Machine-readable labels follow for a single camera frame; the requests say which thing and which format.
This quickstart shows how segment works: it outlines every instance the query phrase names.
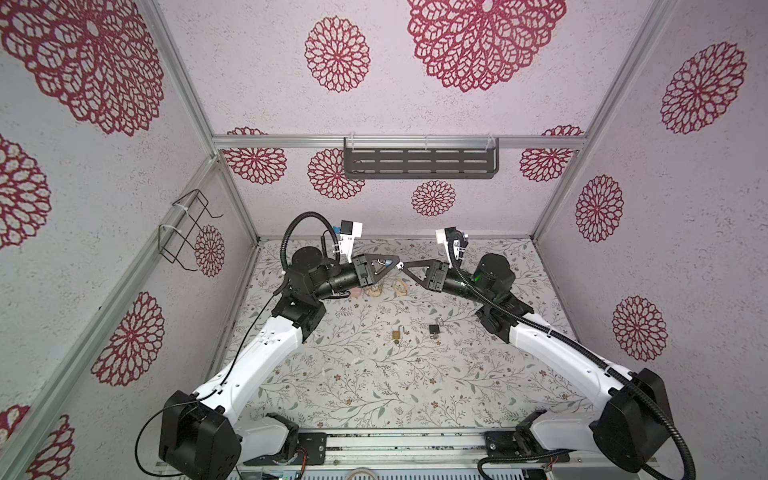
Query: white robot arm segment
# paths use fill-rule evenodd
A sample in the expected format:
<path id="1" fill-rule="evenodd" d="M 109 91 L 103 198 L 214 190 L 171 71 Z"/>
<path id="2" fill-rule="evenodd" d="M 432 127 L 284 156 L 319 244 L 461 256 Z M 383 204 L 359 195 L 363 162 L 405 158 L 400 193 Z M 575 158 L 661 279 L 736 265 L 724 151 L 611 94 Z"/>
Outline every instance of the white robot arm segment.
<path id="1" fill-rule="evenodd" d="M 212 409 L 222 406 L 224 416 L 234 426 L 246 403 L 256 396 L 267 376 L 286 356 L 299 348 L 301 336 L 301 329 L 293 326 L 291 320 L 281 316 L 270 317 L 257 337 L 240 352 L 227 381 L 219 385 L 230 364 L 211 380 L 197 387 L 195 392 L 201 398 L 215 392 L 202 403 Z"/>

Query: floral patterned floor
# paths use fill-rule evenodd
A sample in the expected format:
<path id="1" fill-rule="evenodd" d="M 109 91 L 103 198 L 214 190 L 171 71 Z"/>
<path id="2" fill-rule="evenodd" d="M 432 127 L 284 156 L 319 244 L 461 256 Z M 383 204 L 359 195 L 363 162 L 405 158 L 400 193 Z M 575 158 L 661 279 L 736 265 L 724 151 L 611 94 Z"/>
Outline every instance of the floral patterned floor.
<path id="1" fill-rule="evenodd" d="M 292 241 L 288 258 L 309 244 L 319 241 Z M 227 361 L 280 285 L 280 242 L 262 248 Z M 513 293 L 572 335 L 530 241 L 470 239 L 465 268 L 473 271 L 486 252 L 506 255 L 517 276 Z M 358 253 L 442 257 L 434 240 L 361 240 Z M 563 377 L 488 334 L 475 317 L 477 303 L 424 290 L 397 270 L 359 297 L 325 304 L 323 321 L 274 370 L 244 417 L 279 412 L 304 428 L 508 427 L 540 407 L 592 408 Z M 429 334 L 430 323 L 440 325 L 440 334 Z M 394 330 L 402 337 L 397 344 Z"/>

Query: red flower pattern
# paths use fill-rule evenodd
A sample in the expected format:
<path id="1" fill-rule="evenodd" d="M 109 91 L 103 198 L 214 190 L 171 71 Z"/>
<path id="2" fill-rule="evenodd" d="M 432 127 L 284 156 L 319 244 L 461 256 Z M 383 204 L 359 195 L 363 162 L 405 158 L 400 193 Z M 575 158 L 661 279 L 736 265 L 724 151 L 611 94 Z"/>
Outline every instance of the red flower pattern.
<path id="1" fill-rule="evenodd" d="M 315 190 L 328 198 L 341 200 L 357 195 L 365 180 L 350 180 L 344 174 L 344 152 L 338 148 L 317 152 L 310 159 L 307 176 Z"/>
<path id="2" fill-rule="evenodd" d="M 431 180 L 419 185 L 411 196 L 411 205 L 425 217 L 444 214 L 453 206 L 456 192 L 450 184 Z"/>
<path id="3" fill-rule="evenodd" d="M 10 409 L 0 412 L 0 448 L 8 441 L 28 411 L 29 405 L 14 405 Z"/>
<path id="4" fill-rule="evenodd" d="M 69 462 L 74 453 L 72 436 L 74 428 L 69 425 L 69 415 L 62 415 L 58 427 L 51 432 L 43 449 L 27 468 L 28 480 L 61 480 L 69 472 Z"/>
<path id="5" fill-rule="evenodd" d="M 588 181 L 576 202 L 576 225 L 591 242 L 607 239 L 619 226 L 624 200 L 619 184 L 607 175 Z"/>
<path id="6" fill-rule="evenodd" d="M 149 371 L 165 335 L 163 310 L 148 292 L 139 293 L 91 367 L 99 383 L 126 386 Z"/>
<path id="7" fill-rule="evenodd" d="M 37 161 L 0 135 L 0 250 L 37 234 L 51 211 L 50 197 Z"/>
<path id="8" fill-rule="evenodd" d="M 306 66 L 330 91 L 349 91 L 360 85 L 371 63 L 366 37 L 345 18 L 325 17 L 304 42 Z"/>
<path id="9" fill-rule="evenodd" d="M 736 100 L 745 70 L 744 52 L 726 41 L 686 60 L 661 99 L 667 129 L 689 134 L 714 122 Z"/>
<path id="10" fill-rule="evenodd" d="M 3 0 L 5 50 L 79 121 L 132 136 L 163 100 L 163 70 L 131 0 Z"/>
<path id="11" fill-rule="evenodd" d="M 621 349 L 635 359 L 653 360 L 667 346 L 667 324 L 648 299 L 629 296 L 616 305 L 614 335 Z"/>
<path id="12" fill-rule="evenodd" d="M 213 225 L 200 229 L 194 242 L 194 259 L 205 276 L 216 276 L 224 265 L 224 240 Z"/>
<path id="13" fill-rule="evenodd" d="M 266 135 L 249 127 L 238 127 L 228 135 Z M 286 156 L 282 148 L 232 148 L 223 150 L 232 171 L 255 184 L 277 182 L 286 171 Z"/>
<path id="14" fill-rule="evenodd" d="M 549 43 L 565 0 L 408 0 L 414 55 L 444 87 L 488 90 Z"/>
<path id="15" fill-rule="evenodd" d="M 558 125 L 544 132 L 544 135 L 568 136 L 583 135 L 579 127 Z M 574 151 L 567 148 L 529 148 L 520 158 L 520 171 L 524 177 L 537 182 L 545 182 L 560 177 L 563 169 L 573 156 Z"/>

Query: metal rail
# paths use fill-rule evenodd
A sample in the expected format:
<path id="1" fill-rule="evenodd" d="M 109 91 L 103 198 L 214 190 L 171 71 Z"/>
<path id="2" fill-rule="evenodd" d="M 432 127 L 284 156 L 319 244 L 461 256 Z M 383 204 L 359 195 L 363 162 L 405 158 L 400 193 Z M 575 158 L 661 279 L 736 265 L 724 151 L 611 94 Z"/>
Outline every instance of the metal rail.
<path id="1" fill-rule="evenodd" d="M 494 146 L 488 135 L 214 135 L 216 148 L 344 148 L 344 138 L 352 148 L 474 148 Z M 498 136 L 499 148 L 568 148 L 577 150 L 586 137 L 550 135 Z"/>

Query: small object on floor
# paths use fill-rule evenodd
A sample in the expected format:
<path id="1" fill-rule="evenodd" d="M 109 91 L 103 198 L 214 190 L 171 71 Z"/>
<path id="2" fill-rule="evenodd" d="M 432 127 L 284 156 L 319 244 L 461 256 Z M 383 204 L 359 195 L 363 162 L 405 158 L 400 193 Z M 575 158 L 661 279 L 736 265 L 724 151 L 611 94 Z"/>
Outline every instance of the small object on floor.
<path id="1" fill-rule="evenodd" d="M 392 331 L 392 339 L 395 340 L 395 345 L 400 344 L 400 327 L 397 327 L 397 330 Z"/>

